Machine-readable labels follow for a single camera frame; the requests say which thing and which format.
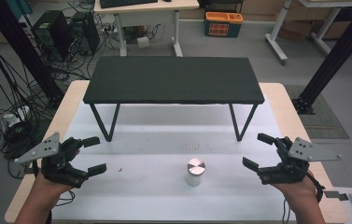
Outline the person's right hand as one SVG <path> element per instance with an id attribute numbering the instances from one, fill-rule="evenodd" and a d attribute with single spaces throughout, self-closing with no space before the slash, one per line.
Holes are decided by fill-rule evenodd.
<path id="1" fill-rule="evenodd" d="M 313 173 L 308 171 L 301 182 L 273 184 L 278 189 L 289 205 L 296 203 L 317 202 L 317 189 L 311 180 Z"/>

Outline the slim black computer tower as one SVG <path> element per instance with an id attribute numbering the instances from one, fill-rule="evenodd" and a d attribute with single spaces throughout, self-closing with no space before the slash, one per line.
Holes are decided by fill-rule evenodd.
<path id="1" fill-rule="evenodd" d="M 91 12 L 76 12 L 69 23 L 71 36 L 77 41 L 77 53 L 93 55 L 98 48 L 98 35 Z"/>

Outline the small dark grey bracket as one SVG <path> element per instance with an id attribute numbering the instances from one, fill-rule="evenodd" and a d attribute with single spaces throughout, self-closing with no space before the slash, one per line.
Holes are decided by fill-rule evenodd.
<path id="1" fill-rule="evenodd" d="M 348 201 L 349 198 L 346 193 L 340 193 L 339 191 L 325 190 L 324 194 L 327 198 L 335 198 L 339 201 Z"/>

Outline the white power strip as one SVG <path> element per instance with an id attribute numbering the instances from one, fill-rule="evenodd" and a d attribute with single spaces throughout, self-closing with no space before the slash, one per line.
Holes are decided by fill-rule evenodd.
<path id="1" fill-rule="evenodd" d="M 5 114 L 3 116 L 3 121 L 8 126 L 8 128 L 10 128 L 17 123 L 26 121 L 26 119 L 29 117 L 29 113 L 30 107 L 27 105 L 23 105 L 17 108 L 15 112 Z"/>

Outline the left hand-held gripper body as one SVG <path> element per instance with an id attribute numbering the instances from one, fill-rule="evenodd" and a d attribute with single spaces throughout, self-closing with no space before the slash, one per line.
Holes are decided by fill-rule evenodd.
<path id="1" fill-rule="evenodd" d="M 88 179 L 88 173 L 74 168 L 72 161 L 87 141 L 70 137 L 60 142 L 60 134 L 55 132 L 40 144 L 14 160 L 15 163 L 41 160 L 40 171 L 43 176 L 54 183 L 64 184 L 79 189 Z"/>

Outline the silver metal cylinder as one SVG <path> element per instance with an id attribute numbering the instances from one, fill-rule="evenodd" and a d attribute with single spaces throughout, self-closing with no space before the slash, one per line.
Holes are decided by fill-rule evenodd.
<path id="1" fill-rule="evenodd" d="M 201 177 L 205 172 L 205 163 L 199 158 L 192 158 L 187 164 L 186 182 L 192 186 L 197 187 L 201 184 Z"/>

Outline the person's left hand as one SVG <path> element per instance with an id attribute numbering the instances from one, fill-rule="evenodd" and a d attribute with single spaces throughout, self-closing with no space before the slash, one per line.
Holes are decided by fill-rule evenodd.
<path id="1" fill-rule="evenodd" d="M 47 180 L 39 173 L 29 193 L 29 198 L 38 203 L 57 203 L 60 196 L 72 189 L 71 186 Z"/>

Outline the black low table shelf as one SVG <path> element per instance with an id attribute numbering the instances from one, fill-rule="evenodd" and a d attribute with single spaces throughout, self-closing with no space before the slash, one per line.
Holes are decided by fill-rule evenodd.
<path id="1" fill-rule="evenodd" d="M 264 96 L 247 58 L 126 56 L 102 57 L 95 66 L 83 97 L 97 124 L 110 142 L 117 116 L 107 128 L 96 106 L 113 104 L 228 105 L 238 141 L 246 133 L 240 128 L 232 109 L 234 105 L 251 105 L 249 123 Z"/>

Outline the grey floor mat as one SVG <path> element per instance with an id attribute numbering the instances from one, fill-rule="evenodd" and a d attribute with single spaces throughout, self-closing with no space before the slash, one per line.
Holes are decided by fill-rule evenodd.
<path id="1" fill-rule="evenodd" d="M 311 139 L 348 139 L 340 121 L 336 118 L 326 100 L 319 95 L 306 114 L 299 115 L 307 135 Z"/>

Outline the white table mat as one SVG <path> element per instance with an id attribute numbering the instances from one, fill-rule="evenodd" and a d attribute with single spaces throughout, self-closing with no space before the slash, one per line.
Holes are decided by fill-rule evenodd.
<path id="1" fill-rule="evenodd" d="M 234 105 L 245 122 L 251 108 Z M 242 163 L 278 164 L 275 147 L 257 139 L 277 137 L 269 103 L 259 105 L 238 141 L 227 105 L 122 105 L 110 142 L 80 151 L 73 165 L 107 170 L 76 189 L 76 198 L 53 211 L 56 221 L 81 222 L 239 222 L 278 221 L 283 196 L 264 186 Z M 192 158 L 205 163 L 201 184 L 186 182 Z"/>

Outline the orange and green toolbox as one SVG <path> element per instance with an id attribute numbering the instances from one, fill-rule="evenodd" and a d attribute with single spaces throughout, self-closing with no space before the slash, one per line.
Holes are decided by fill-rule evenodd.
<path id="1" fill-rule="evenodd" d="M 237 37 L 243 16 L 240 13 L 206 12 L 204 17 L 204 34 L 217 37 Z"/>

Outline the white desk with beige top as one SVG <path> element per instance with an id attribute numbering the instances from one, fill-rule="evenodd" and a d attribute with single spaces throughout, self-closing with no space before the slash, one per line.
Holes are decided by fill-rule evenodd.
<path id="1" fill-rule="evenodd" d="M 182 57 L 183 53 L 179 44 L 179 13 L 181 10 L 198 7 L 197 0 L 171 0 L 170 2 L 158 0 L 149 4 L 102 8 L 100 1 L 95 0 L 93 11 L 97 14 L 114 16 L 120 38 L 121 56 L 127 55 L 127 44 L 122 32 L 124 27 L 171 23 L 174 25 L 173 48 L 176 56 Z"/>

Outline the black aluminium frame post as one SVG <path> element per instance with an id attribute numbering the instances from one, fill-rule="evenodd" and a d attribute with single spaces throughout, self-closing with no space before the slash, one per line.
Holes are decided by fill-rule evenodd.
<path id="1" fill-rule="evenodd" d="M 352 22 L 317 69 L 309 83 L 291 102 L 298 114 L 310 114 L 312 105 L 352 54 Z"/>
<path id="2" fill-rule="evenodd" d="M 38 86 L 47 96 L 49 103 L 58 108 L 63 100 L 64 93 L 38 56 L 7 0 L 0 0 L 0 32 L 30 71 Z"/>

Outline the small white box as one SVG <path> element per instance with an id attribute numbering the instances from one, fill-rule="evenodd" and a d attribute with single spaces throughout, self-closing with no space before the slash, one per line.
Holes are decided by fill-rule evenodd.
<path id="1" fill-rule="evenodd" d="M 149 39 L 146 36 L 139 37 L 137 39 L 137 46 L 140 49 L 149 48 L 150 47 Z"/>

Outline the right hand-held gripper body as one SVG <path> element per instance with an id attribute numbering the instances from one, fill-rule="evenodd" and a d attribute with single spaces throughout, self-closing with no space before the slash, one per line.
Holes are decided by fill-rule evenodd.
<path id="1" fill-rule="evenodd" d="M 262 184 L 301 182 L 313 161 L 339 161 L 342 155 L 297 137 L 275 138 L 273 143 L 281 160 L 274 167 L 259 168 L 257 172 Z"/>

